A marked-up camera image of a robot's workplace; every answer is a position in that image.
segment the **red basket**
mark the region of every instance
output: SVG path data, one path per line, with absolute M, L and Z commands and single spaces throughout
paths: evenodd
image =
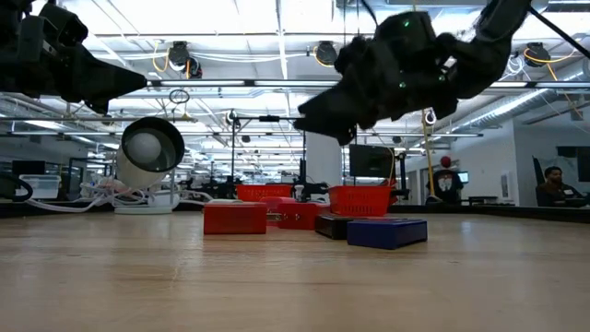
M 264 197 L 291 197 L 291 186 L 238 184 L 238 199 L 244 202 L 259 202 Z
M 390 186 L 340 185 L 329 189 L 332 212 L 351 217 L 380 217 L 387 213 Z

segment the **ceiling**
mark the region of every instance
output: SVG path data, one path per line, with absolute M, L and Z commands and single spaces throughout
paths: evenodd
M 319 41 L 331 41 L 339 49 L 357 33 L 372 34 L 374 23 L 366 10 L 359 8 L 357 11 L 355 1 L 348 2 L 353 6 L 346 9 L 335 6 L 334 0 L 256 0 L 255 3 L 252 0 L 63 0 L 58 3 L 76 13 L 88 26 L 90 35 L 84 44 L 97 58 L 125 66 L 148 79 L 182 78 L 169 66 L 160 72 L 154 62 L 161 69 L 165 66 L 164 56 L 171 43 L 187 41 L 191 54 L 203 68 L 203 79 L 338 80 L 339 75 L 333 68 L 318 64 L 313 56 L 308 56 L 308 52 Z M 462 31 L 469 31 L 485 2 L 454 0 L 444 2 L 447 5 L 439 5 L 439 2 L 418 1 L 418 4 L 419 9 L 429 11 L 437 33 L 460 35 Z M 373 0 L 369 3 L 379 21 L 411 9 L 408 6 L 410 1 Z M 43 1 L 34 5 L 34 11 L 39 11 Z M 590 15 L 587 12 L 546 12 L 544 16 L 586 48 L 590 46 L 590 38 L 586 37 L 590 30 Z M 514 35 L 513 49 L 522 52 L 528 42 L 543 42 L 553 58 L 569 56 L 553 66 L 558 73 L 580 60 L 580 55 L 572 53 L 572 47 L 567 42 L 536 18 L 528 18 Z M 503 80 L 550 79 L 545 67 L 526 67 L 525 73 L 529 77 L 524 77 L 521 60 L 513 60 Z M 230 110 L 240 116 L 298 116 L 297 107 L 320 90 L 191 88 L 187 89 L 191 99 L 174 109 L 168 99 L 171 89 L 146 89 L 112 101 L 110 114 L 123 118 L 147 115 L 175 119 L 190 117 L 193 121 L 177 122 L 176 125 L 187 133 L 185 142 L 191 150 L 188 157 L 205 168 L 209 160 L 230 158 L 230 136 L 190 136 L 188 133 L 228 132 L 225 117 Z M 452 123 L 460 122 L 476 110 L 510 94 L 513 91 L 497 91 L 462 101 L 457 112 L 441 123 L 452 126 Z M 59 99 L 43 98 L 41 102 L 51 107 L 44 115 L 58 111 L 62 116 L 68 112 L 66 103 Z M 168 104 L 168 107 L 163 109 L 162 104 Z M 79 105 L 70 105 L 69 112 L 72 110 L 76 111 L 77 117 L 97 116 Z M 67 126 L 78 128 L 77 131 L 120 132 L 128 124 L 123 121 L 114 125 L 78 121 Z M 47 129 L 54 130 L 34 124 L 18 124 L 18 130 Z M 383 120 L 374 130 L 377 133 L 417 133 L 421 130 L 421 115 L 409 113 L 398 121 Z M 252 136 L 250 143 L 238 141 L 238 148 L 243 150 L 239 156 L 241 164 L 236 165 L 238 171 L 297 169 L 299 152 L 292 150 L 291 153 L 289 148 L 300 148 L 302 138 L 289 122 L 269 124 L 252 121 L 242 129 L 242 134 L 249 132 L 273 132 L 274 135 Z M 84 137 L 90 148 L 95 148 L 95 143 L 100 142 L 117 143 L 116 137 Z M 365 136 L 361 139 L 368 144 L 392 144 L 391 136 Z M 400 147 L 413 146 L 415 139 L 406 138 Z M 271 154 L 264 154 L 258 149 L 260 157 L 251 157 L 256 148 L 272 147 L 277 149 L 268 149 Z

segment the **navy blue box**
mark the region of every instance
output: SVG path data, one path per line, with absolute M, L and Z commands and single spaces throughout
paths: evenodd
M 347 240 L 350 245 L 393 250 L 412 243 L 428 241 L 426 220 L 355 220 L 347 226 Z

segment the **wooden table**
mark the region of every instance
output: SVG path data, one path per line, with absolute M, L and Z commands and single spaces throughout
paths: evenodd
M 204 239 L 199 213 L 4 219 L 2 331 L 588 331 L 590 226 L 423 218 L 429 241 L 393 252 Z

